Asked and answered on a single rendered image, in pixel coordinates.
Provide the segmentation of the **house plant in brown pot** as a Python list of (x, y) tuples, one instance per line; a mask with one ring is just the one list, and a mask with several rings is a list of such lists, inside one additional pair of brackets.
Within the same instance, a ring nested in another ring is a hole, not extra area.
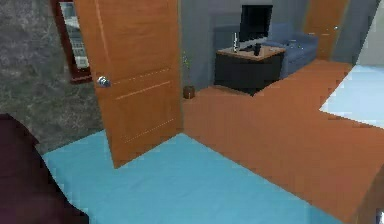
[(183, 87), (183, 97), (185, 99), (192, 99), (195, 97), (195, 89), (193, 84), (191, 83), (191, 77), (190, 77), (191, 63), (186, 52), (183, 52), (182, 54), (182, 62), (185, 67), (185, 73), (184, 73), (185, 85)]

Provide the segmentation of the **red framed wall picture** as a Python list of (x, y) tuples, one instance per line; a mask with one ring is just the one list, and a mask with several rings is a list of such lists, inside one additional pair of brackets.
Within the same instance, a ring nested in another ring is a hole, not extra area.
[(49, 0), (67, 61), (70, 83), (92, 81), (74, 0)]

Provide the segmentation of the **black television set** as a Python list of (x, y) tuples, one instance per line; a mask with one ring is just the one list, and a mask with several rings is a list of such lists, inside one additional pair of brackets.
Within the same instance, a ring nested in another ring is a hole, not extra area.
[(242, 47), (267, 40), (272, 9), (272, 5), (242, 6), (239, 30), (239, 41)]

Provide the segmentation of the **blue sofa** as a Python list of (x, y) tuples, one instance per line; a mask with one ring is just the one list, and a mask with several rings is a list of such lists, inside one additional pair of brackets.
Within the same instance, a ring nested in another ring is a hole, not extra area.
[(295, 31), (290, 23), (271, 23), (263, 45), (285, 49), (280, 73), (284, 79), (316, 58), (318, 38)]

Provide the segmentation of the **orange wooden room door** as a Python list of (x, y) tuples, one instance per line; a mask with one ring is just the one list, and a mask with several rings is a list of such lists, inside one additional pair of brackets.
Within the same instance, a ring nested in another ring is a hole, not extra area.
[(309, 0), (303, 31), (318, 38), (316, 57), (331, 58), (350, 0)]
[[(74, 0), (113, 165), (182, 131), (178, 0)], [(100, 87), (105, 76), (111, 86)]]

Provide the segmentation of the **black cabinet with wooden top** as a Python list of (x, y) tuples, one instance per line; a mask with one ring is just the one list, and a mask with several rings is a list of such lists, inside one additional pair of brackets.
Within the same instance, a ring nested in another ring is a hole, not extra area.
[(284, 48), (272, 46), (262, 46), (257, 55), (231, 48), (217, 50), (214, 84), (253, 95), (280, 79), (284, 54)]

